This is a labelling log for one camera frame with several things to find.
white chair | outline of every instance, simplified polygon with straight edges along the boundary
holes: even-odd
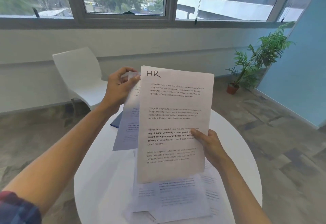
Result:
[[[91,110],[101,102],[108,82],[101,80],[102,72],[95,55],[88,47],[52,55],[70,99],[83,100]]]

floor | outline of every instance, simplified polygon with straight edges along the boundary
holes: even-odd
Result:
[[[274,224],[326,220],[326,129],[314,130],[273,102],[240,89],[225,92],[229,77],[214,83],[212,109],[250,147],[261,176],[263,210]],[[0,189],[68,132],[88,108],[76,103],[0,116]],[[71,181],[44,224],[80,223]]]

round table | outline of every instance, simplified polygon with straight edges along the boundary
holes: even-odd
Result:
[[[130,162],[128,158],[133,156],[133,152],[112,151],[118,129],[110,126],[122,110],[123,105],[104,125],[75,174],[75,201],[82,224],[127,224],[123,211],[131,199],[134,169],[133,164],[125,163]],[[247,143],[226,119],[213,110],[209,127],[217,132],[223,148],[262,205],[260,175]],[[228,199],[224,188],[221,189],[221,195],[223,199]],[[228,201],[227,208],[232,213]]]

light blue wall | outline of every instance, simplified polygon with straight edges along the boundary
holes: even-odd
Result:
[[[291,45],[258,90],[316,126],[326,120],[326,0],[312,0],[293,29]]]

gray window frame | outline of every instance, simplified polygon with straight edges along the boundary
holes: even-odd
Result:
[[[276,28],[287,0],[276,0],[267,21],[175,20],[178,0],[164,0],[164,16],[87,13],[84,0],[69,0],[73,18],[0,17],[0,29],[68,28]]]

